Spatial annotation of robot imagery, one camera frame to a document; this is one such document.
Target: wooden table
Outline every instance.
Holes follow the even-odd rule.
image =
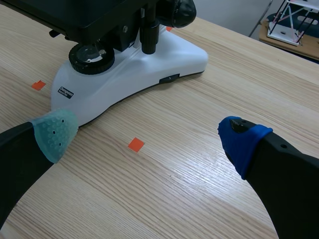
[[[74,43],[48,31],[0,6],[0,131],[50,110],[52,79]],[[130,97],[80,129],[0,238],[277,238],[217,126],[241,116],[319,156],[319,66],[201,19],[173,32],[209,53],[207,70]],[[36,91],[39,80],[47,85]],[[137,154],[128,149],[134,137],[145,142]]]

